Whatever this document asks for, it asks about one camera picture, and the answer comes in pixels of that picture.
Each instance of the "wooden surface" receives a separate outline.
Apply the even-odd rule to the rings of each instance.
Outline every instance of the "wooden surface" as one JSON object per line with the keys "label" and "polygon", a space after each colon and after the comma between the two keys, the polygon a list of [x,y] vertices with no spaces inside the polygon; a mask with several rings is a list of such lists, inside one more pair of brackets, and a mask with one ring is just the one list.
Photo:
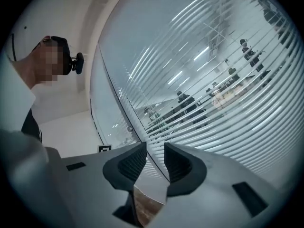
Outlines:
{"label": "wooden surface", "polygon": [[154,216],[163,207],[162,203],[145,196],[136,187],[134,187],[134,201],[137,218],[144,227],[147,226],[151,220],[153,220]]}

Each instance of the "black slot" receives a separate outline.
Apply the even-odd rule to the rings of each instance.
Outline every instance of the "black slot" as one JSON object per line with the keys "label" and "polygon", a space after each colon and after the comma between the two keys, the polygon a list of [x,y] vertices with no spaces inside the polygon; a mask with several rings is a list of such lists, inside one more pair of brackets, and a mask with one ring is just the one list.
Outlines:
{"label": "black slot", "polygon": [[69,171],[72,171],[72,170],[75,170],[75,169],[78,169],[78,168],[81,168],[84,166],[86,166],[86,164],[84,164],[83,162],[79,162],[79,163],[75,163],[72,165],[67,165],[66,167]]}
{"label": "black slot", "polygon": [[242,200],[252,217],[258,215],[268,204],[246,183],[240,182],[233,184],[232,188]]}

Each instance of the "white shirt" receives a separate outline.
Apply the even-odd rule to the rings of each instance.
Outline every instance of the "white shirt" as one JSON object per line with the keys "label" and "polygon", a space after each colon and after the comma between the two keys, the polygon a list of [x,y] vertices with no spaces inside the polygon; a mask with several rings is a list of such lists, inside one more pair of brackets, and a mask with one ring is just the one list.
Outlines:
{"label": "white shirt", "polygon": [[21,131],[34,101],[35,95],[2,51],[0,53],[0,129]]}

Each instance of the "fluorescent light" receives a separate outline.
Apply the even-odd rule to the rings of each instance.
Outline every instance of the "fluorescent light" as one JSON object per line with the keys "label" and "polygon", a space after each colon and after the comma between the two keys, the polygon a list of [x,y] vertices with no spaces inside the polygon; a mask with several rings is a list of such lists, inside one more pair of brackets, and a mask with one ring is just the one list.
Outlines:
{"label": "fluorescent light", "polygon": [[202,69],[205,65],[207,65],[208,62],[206,62],[203,66],[201,66],[197,71],[199,71],[200,69]]}
{"label": "fluorescent light", "polygon": [[194,0],[192,3],[190,3],[187,7],[185,7],[182,11],[180,11],[171,21],[175,20],[183,11],[185,11],[188,7],[190,7],[193,3],[195,3],[197,0]]}
{"label": "fluorescent light", "polygon": [[170,63],[171,60],[172,60],[172,58],[166,63],[165,66],[163,66],[163,68],[165,68],[167,66],[167,64]]}
{"label": "fluorescent light", "polygon": [[168,84],[171,84],[174,81],[174,79],[176,79],[181,73],[182,71],[180,71],[173,79],[171,79]]}
{"label": "fluorescent light", "polygon": [[145,51],[145,53],[143,54],[143,56],[141,57],[141,59],[139,59],[139,61],[138,61],[138,63],[136,64],[135,68],[133,69],[133,71],[132,71],[132,73],[131,73],[129,79],[132,78],[133,73],[135,72],[135,70],[136,70],[136,68],[138,67],[139,63],[141,62],[142,58],[144,57],[144,55],[146,55],[146,53],[149,51],[149,49],[150,49],[150,48],[148,48],[148,49]]}
{"label": "fluorescent light", "polygon": [[[187,42],[185,45],[187,45],[189,42]],[[184,47],[185,47],[185,45],[183,45],[182,47],[181,47],[181,49],[179,49],[179,51],[181,51]]]}
{"label": "fluorescent light", "polygon": [[206,47],[206,49],[205,50],[203,50],[201,53],[199,53],[195,58],[194,58],[194,60],[193,61],[195,61],[196,59],[198,59],[205,51],[207,51],[209,49],[209,47]]}
{"label": "fluorescent light", "polygon": [[186,82],[188,81],[188,79],[190,79],[190,77],[187,78],[184,82],[182,82],[182,83],[180,84],[180,86],[182,86],[184,83],[186,83]]}

